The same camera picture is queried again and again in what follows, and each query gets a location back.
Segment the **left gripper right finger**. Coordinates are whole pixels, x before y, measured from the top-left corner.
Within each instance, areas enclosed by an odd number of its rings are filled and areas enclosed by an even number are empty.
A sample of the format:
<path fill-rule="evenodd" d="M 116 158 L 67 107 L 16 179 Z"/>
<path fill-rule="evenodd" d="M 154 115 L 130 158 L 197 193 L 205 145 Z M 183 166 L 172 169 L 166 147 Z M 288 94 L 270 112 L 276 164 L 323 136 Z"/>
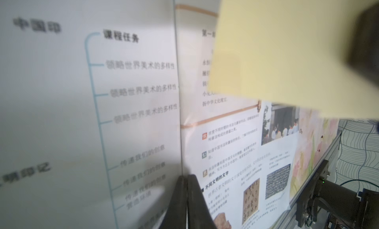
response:
<path fill-rule="evenodd" d="M 217 229 L 195 175 L 188 175 L 188 228 Z"/>

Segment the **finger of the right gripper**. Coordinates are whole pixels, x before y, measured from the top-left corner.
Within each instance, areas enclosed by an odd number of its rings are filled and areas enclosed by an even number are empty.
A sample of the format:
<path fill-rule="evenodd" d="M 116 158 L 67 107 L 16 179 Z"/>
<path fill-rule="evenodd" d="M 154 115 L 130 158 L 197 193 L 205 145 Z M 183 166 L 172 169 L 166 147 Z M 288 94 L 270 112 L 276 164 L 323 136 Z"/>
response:
<path fill-rule="evenodd" d="M 347 61 L 356 73 L 379 85 L 379 3 L 357 18 Z"/>

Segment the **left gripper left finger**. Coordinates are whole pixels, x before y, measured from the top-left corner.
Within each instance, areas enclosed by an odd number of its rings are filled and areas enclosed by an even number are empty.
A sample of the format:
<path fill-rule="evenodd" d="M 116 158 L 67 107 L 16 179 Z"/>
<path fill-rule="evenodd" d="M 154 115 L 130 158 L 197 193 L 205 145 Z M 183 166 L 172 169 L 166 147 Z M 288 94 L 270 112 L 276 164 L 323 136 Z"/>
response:
<path fill-rule="evenodd" d="M 185 229 L 187 226 L 188 182 L 179 176 L 159 229 Z"/>

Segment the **yellow sticky note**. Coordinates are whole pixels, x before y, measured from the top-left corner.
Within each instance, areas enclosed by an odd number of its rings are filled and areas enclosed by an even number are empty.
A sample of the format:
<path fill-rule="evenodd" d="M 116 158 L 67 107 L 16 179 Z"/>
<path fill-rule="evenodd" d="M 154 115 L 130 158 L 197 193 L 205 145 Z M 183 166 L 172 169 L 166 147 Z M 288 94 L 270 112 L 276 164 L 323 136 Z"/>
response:
<path fill-rule="evenodd" d="M 355 22 L 378 0 L 221 0 L 208 89 L 378 119 L 379 88 L 347 64 Z"/>

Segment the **art textbook with yellow cover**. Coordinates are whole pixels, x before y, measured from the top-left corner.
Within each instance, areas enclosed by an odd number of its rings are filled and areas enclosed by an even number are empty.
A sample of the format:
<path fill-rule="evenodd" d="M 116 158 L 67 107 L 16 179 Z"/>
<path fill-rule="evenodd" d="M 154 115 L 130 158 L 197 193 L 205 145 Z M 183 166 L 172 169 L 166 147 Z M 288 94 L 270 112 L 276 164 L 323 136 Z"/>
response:
<path fill-rule="evenodd" d="M 221 0 L 1 0 L 1 228 L 157 229 L 194 174 L 218 228 L 289 208 L 297 136 L 211 92 Z"/>

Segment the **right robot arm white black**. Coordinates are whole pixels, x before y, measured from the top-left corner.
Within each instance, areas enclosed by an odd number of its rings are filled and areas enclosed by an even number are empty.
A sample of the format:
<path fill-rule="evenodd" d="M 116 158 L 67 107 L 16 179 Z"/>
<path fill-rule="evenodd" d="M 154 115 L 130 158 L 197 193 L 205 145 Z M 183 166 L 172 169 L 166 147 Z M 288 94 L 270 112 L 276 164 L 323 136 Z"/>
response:
<path fill-rule="evenodd" d="M 348 64 L 372 84 L 379 83 L 379 4 L 358 17 Z M 335 217 L 338 229 L 379 227 L 379 122 L 341 120 L 337 181 L 323 182 L 318 205 Z"/>

